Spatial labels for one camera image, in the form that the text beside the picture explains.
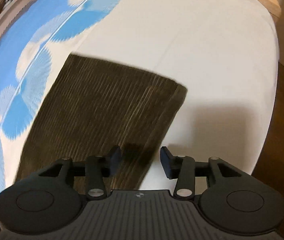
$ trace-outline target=ribbed rubber surface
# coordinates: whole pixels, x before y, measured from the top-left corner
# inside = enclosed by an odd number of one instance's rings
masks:
[[[208,224],[189,201],[173,199],[167,190],[118,191],[87,204],[70,225],[39,236],[8,231],[0,240],[283,240],[275,232],[235,236]]]

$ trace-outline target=metal screw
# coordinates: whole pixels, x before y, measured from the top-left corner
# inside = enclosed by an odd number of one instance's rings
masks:
[[[100,197],[104,194],[104,191],[99,189],[99,188],[93,188],[93,189],[90,189],[88,194],[91,196],[91,197]]]
[[[182,188],[177,191],[177,195],[180,197],[188,197],[192,195],[192,191],[187,188]]]

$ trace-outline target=controller logo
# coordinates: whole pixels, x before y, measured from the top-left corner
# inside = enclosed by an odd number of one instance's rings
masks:
[[[146,196],[146,194],[139,192],[139,193],[135,194],[135,196],[138,197],[138,198],[142,198],[142,197]]]

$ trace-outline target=mattress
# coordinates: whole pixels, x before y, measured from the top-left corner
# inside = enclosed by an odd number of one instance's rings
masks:
[[[32,123],[71,52],[186,86],[162,145],[253,171],[279,57],[274,22],[257,0],[37,0],[0,40],[0,192],[14,182]],[[40,59],[41,71],[30,71]],[[174,185],[155,158],[140,189]]]

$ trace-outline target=blue and white blanket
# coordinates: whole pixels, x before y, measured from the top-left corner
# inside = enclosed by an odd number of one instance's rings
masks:
[[[37,0],[2,37],[0,192],[14,182],[10,169],[63,62],[119,1]]]

